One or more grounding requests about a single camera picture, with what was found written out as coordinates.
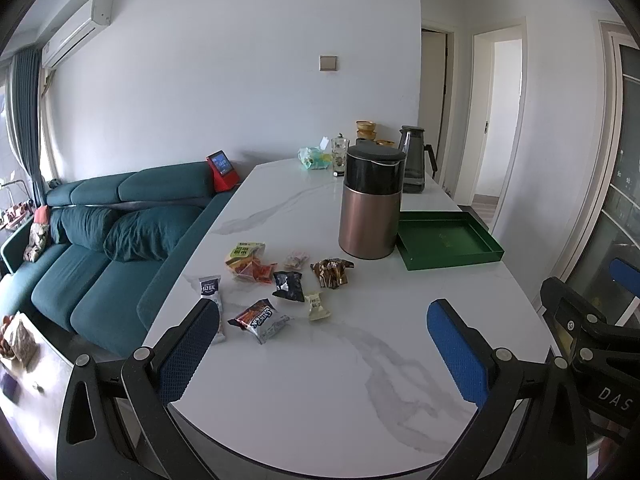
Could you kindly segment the teal cushion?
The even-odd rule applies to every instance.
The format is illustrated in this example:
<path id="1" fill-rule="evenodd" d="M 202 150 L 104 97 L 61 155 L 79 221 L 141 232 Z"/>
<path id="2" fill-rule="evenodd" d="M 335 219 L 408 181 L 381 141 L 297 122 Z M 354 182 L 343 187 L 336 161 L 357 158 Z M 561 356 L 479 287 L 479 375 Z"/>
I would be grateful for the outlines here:
<path id="1" fill-rule="evenodd" d="M 124 214 L 105 237 L 105 255 L 119 262 L 166 260 L 202 212 L 197 206 L 171 205 Z"/>

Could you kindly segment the clear pink candy packet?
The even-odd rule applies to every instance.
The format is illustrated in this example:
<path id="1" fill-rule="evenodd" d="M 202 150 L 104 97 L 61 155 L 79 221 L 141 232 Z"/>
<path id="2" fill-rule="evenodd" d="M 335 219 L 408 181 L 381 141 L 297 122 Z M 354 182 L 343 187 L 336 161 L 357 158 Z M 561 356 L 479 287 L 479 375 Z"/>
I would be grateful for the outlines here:
<path id="1" fill-rule="evenodd" d="M 284 259 L 283 267 L 287 271 L 300 271 L 307 262 L 309 255 L 301 250 L 290 252 Z"/>

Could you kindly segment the red smart display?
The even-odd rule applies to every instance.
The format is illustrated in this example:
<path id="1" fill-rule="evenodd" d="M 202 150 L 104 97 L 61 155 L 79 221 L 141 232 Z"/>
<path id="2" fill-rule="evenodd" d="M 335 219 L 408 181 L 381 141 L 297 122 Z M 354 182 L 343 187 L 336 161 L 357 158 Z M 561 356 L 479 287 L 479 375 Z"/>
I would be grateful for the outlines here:
<path id="1" fill-rule="evenodd" d="M 240 183 L 240 176 L 224 151 L 216 151 L 206 158 L 213 171 L 214 188 L 217 193 L 231 191 Z"/>

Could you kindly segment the blue curtain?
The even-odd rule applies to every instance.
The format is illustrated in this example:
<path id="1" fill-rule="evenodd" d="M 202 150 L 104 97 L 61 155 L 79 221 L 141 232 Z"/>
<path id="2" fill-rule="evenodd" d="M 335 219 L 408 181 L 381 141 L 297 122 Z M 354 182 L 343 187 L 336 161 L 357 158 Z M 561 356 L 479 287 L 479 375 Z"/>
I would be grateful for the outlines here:
<path id="1" fill-rule="evenodd" d="M 27 47 L 14 55 L 11 72 L 11 112 L 15 147 L 32 180 L 37 206 L 46 202 L 46 189 L 40 168 L 39 76 L 41 51 Z"/>

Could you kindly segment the teal sofa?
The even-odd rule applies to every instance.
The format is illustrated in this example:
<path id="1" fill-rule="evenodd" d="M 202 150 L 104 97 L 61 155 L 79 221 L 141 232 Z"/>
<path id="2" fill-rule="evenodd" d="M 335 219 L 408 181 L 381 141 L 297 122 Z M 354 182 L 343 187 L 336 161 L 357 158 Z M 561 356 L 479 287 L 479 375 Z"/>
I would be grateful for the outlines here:
<path id="1" fill-rule="evenodd" d="M 1 281 L 1 316 L 24 313 L 46 318 L 126 358 L 142 345 L 157 313 L 195 248 L 229 203 L 217 193 L 207 162 L 143 169 L 67 182 L 46 196 L 50 233 L 36 262 L 23 252 L 29 226 L 1 247 L 6 276 Z M 103 243 L 124 214 L 159 206 L 197 206 L 203 211 L 166 260 L 119 262 Z"/>

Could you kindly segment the wall switch panel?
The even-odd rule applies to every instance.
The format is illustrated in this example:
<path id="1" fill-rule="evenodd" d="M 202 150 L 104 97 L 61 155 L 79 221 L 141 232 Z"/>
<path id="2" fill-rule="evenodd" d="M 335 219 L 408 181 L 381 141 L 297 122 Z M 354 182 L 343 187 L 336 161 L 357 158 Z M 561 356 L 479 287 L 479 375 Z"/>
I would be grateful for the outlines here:
<path id="1" fill-rule="evenodd" d="M 338 57 L 336 55 L 320 55 L 320 72 L 336 72 L 338 69 Z"/>

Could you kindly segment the red small snack bar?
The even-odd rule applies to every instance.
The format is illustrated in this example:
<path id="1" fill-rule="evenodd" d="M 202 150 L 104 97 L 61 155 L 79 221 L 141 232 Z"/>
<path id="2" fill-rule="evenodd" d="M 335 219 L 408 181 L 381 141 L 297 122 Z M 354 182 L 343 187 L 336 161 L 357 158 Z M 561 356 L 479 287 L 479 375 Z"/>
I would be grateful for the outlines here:
<path id="1" fill-rule="evenodd" d="M 255 263 L 253 269 L 253 278 L 257 283 L 271 283 L 273 281 L 273 273 L 277 269 L 277 263 Z"/>

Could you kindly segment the dried fruit vegetable bag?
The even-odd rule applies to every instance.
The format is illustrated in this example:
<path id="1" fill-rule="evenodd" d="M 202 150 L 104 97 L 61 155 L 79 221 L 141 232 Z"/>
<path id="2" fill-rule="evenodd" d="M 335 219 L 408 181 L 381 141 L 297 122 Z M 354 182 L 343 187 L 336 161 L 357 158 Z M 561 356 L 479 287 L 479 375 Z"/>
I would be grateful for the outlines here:
<path id="1" fill-rule="evenodd" d="M 224 262 L 235 278 L 256 281 L 262 270 L 262 255 L 266 244 L 262 242 L 239 242 L 229 252 Z"/>

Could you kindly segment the patterned pillow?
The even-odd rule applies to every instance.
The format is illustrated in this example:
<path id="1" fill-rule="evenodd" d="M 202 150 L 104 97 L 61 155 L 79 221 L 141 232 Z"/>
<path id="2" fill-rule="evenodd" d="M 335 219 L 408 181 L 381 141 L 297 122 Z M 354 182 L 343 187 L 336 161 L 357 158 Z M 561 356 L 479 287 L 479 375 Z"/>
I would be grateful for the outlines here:
<path id="1" fill-rule="evenodd" d="M 27 246 L 23 252 L 25 262 L 36 262 L 46 250 L 50 233 L 50 207 L 43 205 L 36 209 L 29 228 Z"/>

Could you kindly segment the green tray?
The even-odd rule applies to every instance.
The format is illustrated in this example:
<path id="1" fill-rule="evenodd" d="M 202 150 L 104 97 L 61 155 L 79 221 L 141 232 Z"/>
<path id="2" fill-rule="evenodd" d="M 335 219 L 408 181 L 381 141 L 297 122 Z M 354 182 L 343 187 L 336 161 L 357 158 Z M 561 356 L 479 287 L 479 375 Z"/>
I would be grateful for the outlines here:
<path id="1" fill-rule="evenodd" d="M 408 271 L 493 263 L 504 254 L 467 211 L 401 211 L 396 246 Z"/>

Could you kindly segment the chocolate wafer packet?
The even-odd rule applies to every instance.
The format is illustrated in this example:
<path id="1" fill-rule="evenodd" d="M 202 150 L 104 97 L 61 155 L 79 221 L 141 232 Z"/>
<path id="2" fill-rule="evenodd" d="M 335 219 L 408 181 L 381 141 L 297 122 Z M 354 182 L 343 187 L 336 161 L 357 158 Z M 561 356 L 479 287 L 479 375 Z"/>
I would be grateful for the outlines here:
<path id="1" fill-rule="evenodd" d="M 261 299 L 234 318 L 230 318 L 228 324 L 251 333 L 260 344 L 264 344 L 288 322 L 288 315 L 278 311 L 268 299 Z"/>

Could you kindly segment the white blue snack packet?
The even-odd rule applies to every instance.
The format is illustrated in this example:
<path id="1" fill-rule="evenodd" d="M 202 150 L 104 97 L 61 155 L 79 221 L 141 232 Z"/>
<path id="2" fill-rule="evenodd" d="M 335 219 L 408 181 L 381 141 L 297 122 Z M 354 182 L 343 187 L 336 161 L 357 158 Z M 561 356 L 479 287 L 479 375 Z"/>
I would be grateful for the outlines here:
<path id="1" fill-rule="evenodd" d="M 218 313 L 217 328 L 212 344 L 219 344 L 226 340 L 224 326 L 222 325 L 224 322 L 224 305 L 220 296 L 220 281 L 221 277 L 219 275 L 202 276 L 198 279 L 201 297 L 210 300 L 216 306 Z"/>

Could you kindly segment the cream small snack packet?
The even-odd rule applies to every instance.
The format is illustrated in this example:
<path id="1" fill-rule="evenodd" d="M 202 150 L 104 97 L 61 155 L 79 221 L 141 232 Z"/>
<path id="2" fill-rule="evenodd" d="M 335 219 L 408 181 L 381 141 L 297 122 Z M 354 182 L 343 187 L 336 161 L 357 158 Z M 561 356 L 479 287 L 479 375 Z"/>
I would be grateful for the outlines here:
<path id="1" fill-rule="evenodd" d="M 331 311 L 322 304 L 322 298 L 320 292 L 312 292 L 306 296 L 308 302 L 308 320 L 310 322 L 317 322 L 325 320 L 331 316 Z"/>

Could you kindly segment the glass jar with lid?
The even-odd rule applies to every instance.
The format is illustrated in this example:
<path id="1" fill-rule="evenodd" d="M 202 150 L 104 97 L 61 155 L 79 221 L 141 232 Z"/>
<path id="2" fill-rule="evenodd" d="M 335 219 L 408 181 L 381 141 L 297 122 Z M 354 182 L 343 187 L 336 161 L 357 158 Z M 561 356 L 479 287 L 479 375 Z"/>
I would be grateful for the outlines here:
<path id="1" fill-rule="evenodd" d="M 341 177 L 346 169 L 346 157 L 349 140 L 341 133 L 331 139 L 332 172 L 334 177 Z"/>

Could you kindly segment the smoky glass pitcher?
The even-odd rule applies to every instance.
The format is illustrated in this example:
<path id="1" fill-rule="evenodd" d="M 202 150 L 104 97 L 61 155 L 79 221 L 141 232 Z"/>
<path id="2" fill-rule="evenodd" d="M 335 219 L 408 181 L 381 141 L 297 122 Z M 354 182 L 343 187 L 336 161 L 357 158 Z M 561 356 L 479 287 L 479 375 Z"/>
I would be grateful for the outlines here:
<path id="1" fill-rule="evenodd" d="M 437 172 L 436 156 L 431 144 L 425 142 L 424 129 L 413 126 L 402 126 L 399 130 L 398 148 L 406 154 L 404 185 L 402 192 L 409 194 L 422 193 L 425 188 L 425 160 L 430 161 L 432 177 Z"/>

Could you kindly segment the copper thermos jug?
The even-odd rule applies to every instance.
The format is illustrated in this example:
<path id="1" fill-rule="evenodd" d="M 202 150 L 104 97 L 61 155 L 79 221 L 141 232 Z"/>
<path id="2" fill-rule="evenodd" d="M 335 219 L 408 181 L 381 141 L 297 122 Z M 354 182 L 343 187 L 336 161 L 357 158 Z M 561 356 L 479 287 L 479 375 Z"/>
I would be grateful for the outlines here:
<path id="1" fill-rule="evenodd" d="M 382 259 L 394 250 L 406 154 L 359 139 L 347 150 L 338 244 L 349 255 Z"/>

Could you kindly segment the white air conditioner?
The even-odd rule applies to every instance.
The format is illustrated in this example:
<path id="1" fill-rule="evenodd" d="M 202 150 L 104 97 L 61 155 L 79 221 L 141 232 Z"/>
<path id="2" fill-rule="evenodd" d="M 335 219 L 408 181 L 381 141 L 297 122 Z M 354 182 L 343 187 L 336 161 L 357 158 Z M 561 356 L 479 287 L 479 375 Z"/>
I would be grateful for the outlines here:
<path id="1" fill-rule="evenodd" d="M 113 0 L 88 0 L 49 39 L 42 48 L 45 70 L 55 70 L 66 58 L 112 22 Z"/>

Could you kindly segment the stacked gold bowls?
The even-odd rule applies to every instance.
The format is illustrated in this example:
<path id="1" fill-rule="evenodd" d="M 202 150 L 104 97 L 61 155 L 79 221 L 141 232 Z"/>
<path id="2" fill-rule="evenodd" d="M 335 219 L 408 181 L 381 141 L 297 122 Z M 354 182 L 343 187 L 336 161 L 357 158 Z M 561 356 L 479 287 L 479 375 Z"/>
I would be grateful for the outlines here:
<path id="1" fill-rule="evenodd" d="M 394 148 L 396 144 L 393 141 L 385 140 L 378 137 L 376 133 L 376 123 L 370 122 L 370 120 L 357 120 L 357 139 L 372 141 L 378 145 L 388 146 Z"/>

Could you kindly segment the black snack packet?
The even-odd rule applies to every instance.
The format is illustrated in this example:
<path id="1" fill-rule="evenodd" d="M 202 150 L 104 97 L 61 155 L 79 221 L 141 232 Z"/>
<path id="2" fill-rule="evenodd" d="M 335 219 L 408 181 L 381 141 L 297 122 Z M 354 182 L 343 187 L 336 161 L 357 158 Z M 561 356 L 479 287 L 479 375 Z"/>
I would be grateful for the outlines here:
<path id="1" fill-rule="evenodd" d="M 278 271 L 273 273 L 273 281 L 276 290 L 273 296 L 288 301 L 304 302 L 305 295 L 302 285 L 302 277 L 298 271 Z"/>

